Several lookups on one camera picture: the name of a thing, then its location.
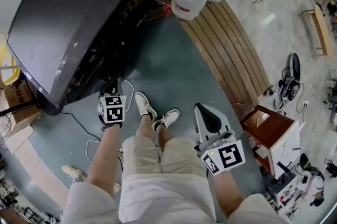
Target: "sock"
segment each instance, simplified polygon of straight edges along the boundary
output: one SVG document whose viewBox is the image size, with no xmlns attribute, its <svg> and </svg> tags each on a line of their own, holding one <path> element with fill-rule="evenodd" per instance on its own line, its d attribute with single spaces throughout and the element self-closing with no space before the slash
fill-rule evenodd
<svg viewBox="0 0 337 224">
<path fill-rule="evenodd" d="M 154 131 L 157 131 L 157 128 L 158 128 L 159 125 L 163 125 L 164 127 L 166 127 L 165 124 L 164 124 L 164 122 L 158 122 L 158 123 L 154 126 Z"/>
<path fill-rule="evenodd" d="M 143 117 L 144 115 L 148 115 L 148 116 L 151 118 L 151 121 L 153 120 L 152 112 L 150 112 L 149 110 L 147 110 L 147 114 L 143 114 L 142 117 Z"/>
</svg>

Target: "wooden stool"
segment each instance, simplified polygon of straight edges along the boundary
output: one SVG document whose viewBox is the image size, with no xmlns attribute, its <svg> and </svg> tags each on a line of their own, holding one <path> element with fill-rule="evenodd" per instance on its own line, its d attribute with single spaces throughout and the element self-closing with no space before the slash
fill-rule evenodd
<svg viewBox="0 0 337 224">
<path fill-rule="evenodd" d="M 277 165 L 279 161 L 288 166 L 289 162 L 299 156 L 299 150 L 293 151 L 300 146 L 297 121 L 258 105 L 241 121 L 241 124 L 243 130 L 257 144 L 253 148 L 256 160 L 276 178 L 283 174 L 283 170 Z M 267 157 L 262 158 L 256 152 L 259 145 L 266 148 Z"/>
<path fill-rule="evenodd" d="M 330 34 L 319 5 L 315 5 L 315 9 L 303 11 L 299 17 L 307 15 L 312 15 L 321 42 L 321 48 L 317 48 L 317 50 L 322 50 L 322 54 L 317 54 L 315 56 L 326 55 L 330 59 L 333 55 Z"/>
</svg>

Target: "wooden slats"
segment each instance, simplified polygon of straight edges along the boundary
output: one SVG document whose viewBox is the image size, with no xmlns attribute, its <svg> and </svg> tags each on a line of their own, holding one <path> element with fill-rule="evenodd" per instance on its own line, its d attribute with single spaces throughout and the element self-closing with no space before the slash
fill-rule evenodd
<svg viewBox="0 0 337 224">
<path fill-rule="evenodd" d="M 232 94 L 231 90 L 229 89 L 228 85 L 226 84 L 225 79 L 223 78 L 223 74 L 227 76 L 227 75 L 229 75 L 229 73 L 225 69 L 225 66 L 222 65 L 220 57 L 215 56 L 215 58 L 212 58 L 210 56 L 210 54 L 207 51 L 207 49 L 205 48 L 203 42 L 198 38 L 198 36 L 194 32 L 194 30 L 188 24 L 188 22 L 181 21 L 181 25 L 185 29 L 187 34 L 190 36 L 190 38 L 193 40 L 193 42 L 195 43 L 196 47 L 200 51 L 204 60 L 207 62 L 208 66 L 210 67 L 210 69 L 211 69 L 213 75 L 215 76 L 216 80 L 219 82 L 221 88 L 223 89 L 223 91 L 227 95 L 235 113 L 243 115 L 242 111 L 239 108 L 239 105 L 237 105 L 237 103 L 236 103 L 235 97 L 233 96 L 233 94 Z"/>
<path fill-rule="evenodd" d="M 259 69 L 255 63 L 255 60 L 253 59 L 253 56 L 248 49 L 245 41 L 243 40 L 242 36 L 236 32 L 237 36 L 229 26 L 229 23 L 232 22 L 232 20 L 229 18 L 227 12 L 225 9 L 222 7 L 221 4 L 212 4 L 209 3 L 207 4 L 208 8 L 211 10 L 213 15 L 216 17 L 218 22 L 221 24 L 222 28 L 225 30 L 228 38 L 230 41 L 233 43 L 237 53 L 240 56 L 240 59 L 242 60 L 242 63 L 244 64 L 245 68 L 248 71 L 249 77 L 251 82 L 254 85 L 254 89 L 256 91 L 256 94 L 259 96 L 263 94 L 262 88 L 264 87 L 264 84 L 260 84 L 259 78 L 262 78 L 261 73 L 259 72 Z"/>
<path fill-rule="evenodd" d="M 255 64 L 258 66 L 258 74 L 261 75 L 263 83 L 264 83 L 264 88 L 263 92 L 265 90 L 268 89 L 268 87 L 270 86 L 270 82 L 269 79 L 267 77 L 267 74 L 265 72 L 265 69 L 261 63 L 261 60 L 259 58 L 259 56 L 257 55 L 257 52 L 253 46 L 253 43 L 251 42 L 251 40 L 249 39 L 245 29 L 243 28 L 242 24 L 240 23 L 240 21 L 237 19 L 237 17 L 235 16 L 234 12 L 232 11 L 232 9 L 229 7 L 229 5 L 226 3 L 226 1 L 222 1 L 219 4 L 221 4 L 223 6 L 223 8 L 226 10 L 226 12 L 228 13 L 229 17 L 231 18 L 232 23 L 236 26 L 237 30 L 238 30 L 238 35 L 244 39 L 245 43 L 247 44 L 248 49 L 250 50 L 252 56 L 253 56 L 253 61 L 255 62 Z"/>
<path fill-rule="evenodd" d="M 195 19 L 180 23 L 243 119 L 270 84 L 241 23 L 226 2 L 207 3 Z"/>
</svg>

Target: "white sneaker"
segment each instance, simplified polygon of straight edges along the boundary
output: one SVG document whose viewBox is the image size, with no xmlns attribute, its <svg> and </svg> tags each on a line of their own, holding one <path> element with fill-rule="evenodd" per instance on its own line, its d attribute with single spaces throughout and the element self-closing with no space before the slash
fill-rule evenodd
<svg viewBox="0 0 337 224">
<path fill-rule="evenodd" d="M 116 193 L 120 192 L 121 189 L 122 189 L 121 184 L 115 183 L 115 186 L 114 186 L 114 195 L 116 195 Z"/>
<path fill-rule="evenodd" d="M 179 117 L 179 114 L 180 114 L 180 112 L 177 109 L 173 109 L 173 110 L 168 111 L 165 115 L 163 115 L 163 118 L 161 118 L 158 121 L 155 121 L 152 124 L 153 130 L 156 131 L 157 126 L 160 125 L 160 124 L 164 124 L 164 126 L 166 128 L 168 128 L 169 125 L 171 125 L 175 121 L 177 121 L 177 119 Z"/>
<path fill-rule="evenodd" d="M 80 171 L 77 168 L 74 168 L 73 166 L 66 165 L 66 166 L 63 166 L 61 168 L 61 170 L 64 173 L 68 174 L 73 180 L 78 179 L 78 178 L 82 178 L 84 176 L 82 171 Z"/>
<path fill-rule="evenodd" d="M 152 121 L 157 118 L 156 111 L 150 106 L 147 97 L 143 93 L 141 92 L 135 93 L 135 101 L 137 103 L 138 110 L 139 110 L 139 113 L 141 114 L 141 117 L 143 115 L 151 113 Z"/>
</svg>

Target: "tiled floor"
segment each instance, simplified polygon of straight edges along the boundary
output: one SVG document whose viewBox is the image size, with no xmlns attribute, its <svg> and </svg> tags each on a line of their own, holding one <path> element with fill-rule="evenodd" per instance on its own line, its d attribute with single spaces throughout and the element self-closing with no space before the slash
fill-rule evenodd
<svg viewBox="0 0 337 224">
<path fill-rule="evenodd" d="M 313 20 L 310 17 L 299 18 L 305 9 L 313 9 L 315 0 L 226 0 L 234 10 L 247 31 L 253 45 L 266 69 L 270 82 L 276 85 L 281 79 L 281 72 L 286 67 L 290 53 L 297 53 L 302 65 L 301 82 L 305 90 L 299 101 L 298 110 L 303 109 L 303 101 L 308 100 L 305 110 L 305 126 L 301 132 L 301 146 L 309 159 L 315 163 L 320 141 L 327 129 L 334 129 L 329 123 L 331 111 L 323 104 L 328 90 L 328 79 L 337 77 L 337 58 L 330 60 L 326 56 L 312 57 L 314 48 L 320 42 Z M 331 18 L 325 17 L 331 31 Z M 334 54 L 337 54 L 335 36 L 331 32 Z M 296 102 L 301 96 L 299 90 L 295 100 L 284 108 L 287 116 L 303 123 L 303 113 L 296 112 Z M 274 109 L 274 98 L 260 97 L 260 103 Z"/>
</svg>

